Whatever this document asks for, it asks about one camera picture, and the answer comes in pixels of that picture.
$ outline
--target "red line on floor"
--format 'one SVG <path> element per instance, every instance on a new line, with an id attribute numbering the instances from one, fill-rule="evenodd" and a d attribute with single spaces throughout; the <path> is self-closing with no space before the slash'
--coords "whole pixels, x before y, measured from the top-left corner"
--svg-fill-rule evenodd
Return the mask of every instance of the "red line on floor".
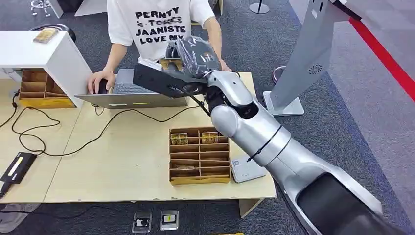
<path id="1" fill-rule="evenodd" d="M 373 53 L 379 58 L 386 69 L 392 74 L 395 80 L 415 101 L 415 81 L 403 70 L 397 61 L 389 54 L 389 52 L 380 44 L 375 36 L 363 24 L 363 22 L 350 18 L 349 22 L 362 37 L 366 44 L 372 49 Z"/>

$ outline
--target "cardboard compartment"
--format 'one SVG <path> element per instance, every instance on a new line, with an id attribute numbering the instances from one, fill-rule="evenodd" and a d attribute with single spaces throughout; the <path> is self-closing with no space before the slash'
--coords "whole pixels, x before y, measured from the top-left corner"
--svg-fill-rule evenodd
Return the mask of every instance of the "cardboard compartment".
<path id="1" fill-rule="evenodd" d="M 229 176 L 229 167 L 201 168 L 202 176 Z"/>
<path id="2" fill-rule="evenodd" d="M 170 153 L 199 153 L 199 145 L 187 144 L 187 145 L 170 145 Z"/>
<path id="3" fill-rule="evenodd" d="M 24 69 L 22 82 L 46 82 L 48 74 L 43 69 Z"/>
<path id="4" fill-rule="evenodd" d="M 228 151 L 213 152 L 213 153 L 212 152 L 201 152 L 200 160 L 228 161 L 229 152 Z"/>
<path id="5" fill-rule="evenodd" d="M 43 69 L 24 69 L 19 102 L 38 109 L 73 108 L 75 105 Z"/>
<path id="6" fill-rule="evenodd" d="M 170 175 L 171 175 L 172 178 L 200 176 L 199 169 L 172 170 L 172 171 L 170 171 Z"/>
<path id="7" fill-rule="evenodd" d="M 171 160 L 173 159 L 194 159 L 199 160 L 199 153 L 170 153 Z"/>
<path id="8" fill-rule="evenodd" d="M 46 92 L 45 97 L 67 97 L 65 94 L 57 94 L 57 93 L 52 93 L 52 92 Z"/>
<path id="9" fill-rule="evenodd" d="M 201 144 L 201 152 L 216 152 L 216 151 L 229 151 L 228 143 L 211 143 L 211 144 Z"/>
<path id="10" fill-rule="evenodd" d="M 213 127 L 172 129 L 186 133 L 187 145 L 170 144 L 169 180 L 172 185 L 229 183 L 231 165 L 229 140 L 218 133 L 218 143 L 201 144 L 202 132 L 217 132 Z"/>
<path id="11" fill-rule="evenodd" d="M 21 92 L 44 92 L 46 82 L 22 82 Z"/>
<path id="12" fill-rule="evenodd" d="M 44 98 L 44 92 L 20 92 L 20 99 L 23 98 Z"/>
<path id="13" fill-rule="evenodd" d="M 230 167 L 230 161 L 200 160 L 200 167 Z"/>
<path id="14" fill-rule="evenodd" d="M 171 169 L 190 169 L 199 168 L 199 160 L 192 159 L 172 159 L 171 160 Z"/>

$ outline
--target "speaker grille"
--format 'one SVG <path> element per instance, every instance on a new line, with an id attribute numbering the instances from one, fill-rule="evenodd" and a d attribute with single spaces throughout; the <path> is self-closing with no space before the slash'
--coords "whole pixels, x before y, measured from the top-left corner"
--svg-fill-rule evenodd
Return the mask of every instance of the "speaker grille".
<path id="1" fill-rule="evenodd" d="M 317 73 L 320 73 L 323 70 L 322 65 L 313 65 L 313 67 L 308 69 L 308 73 L 311 75 L 315 75 Z"/>

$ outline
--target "laptop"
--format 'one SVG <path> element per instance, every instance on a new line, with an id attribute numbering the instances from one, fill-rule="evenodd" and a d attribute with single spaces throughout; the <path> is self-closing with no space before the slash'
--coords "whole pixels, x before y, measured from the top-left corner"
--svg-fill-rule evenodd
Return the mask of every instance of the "laptop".
<path id="1" fill-rule="evenodd" d="M 187 106 L 185 97 L 169 98 L 133 84 L 134 69 L 120 69 L 111 94 L 79 94 L 76 98 L 107 109 Z"/>

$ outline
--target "person's hand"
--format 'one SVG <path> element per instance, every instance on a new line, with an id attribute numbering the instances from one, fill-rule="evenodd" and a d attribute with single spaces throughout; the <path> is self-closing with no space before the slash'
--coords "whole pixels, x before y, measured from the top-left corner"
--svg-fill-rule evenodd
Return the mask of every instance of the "person's hand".
<path id="1" fill-rule="evenodd" d="M 223 71 L 232 72 L 232 70 L 228 67 L 228 65 L 226 64 L 226 62 L 224 60 L 222 60 L 222 59 L 221 59 L 221 65 L 222 65 L 222 70 Z"/>
<path id="2" fill-rule="evenodd" d="M 96 72 L 92 74 L 92 76 L 88 79 L 88 91 L 90 94 L 93 94 L 93 91 L 95 90 L 95 93 L 97 94 L 99 91 L 99 82 L 105 79 L 107 80 L 107 91 L 113 87 L 115 83 L 115 75 L 114 71 L 111 69 L 104 68 L 103 70 Z"/>

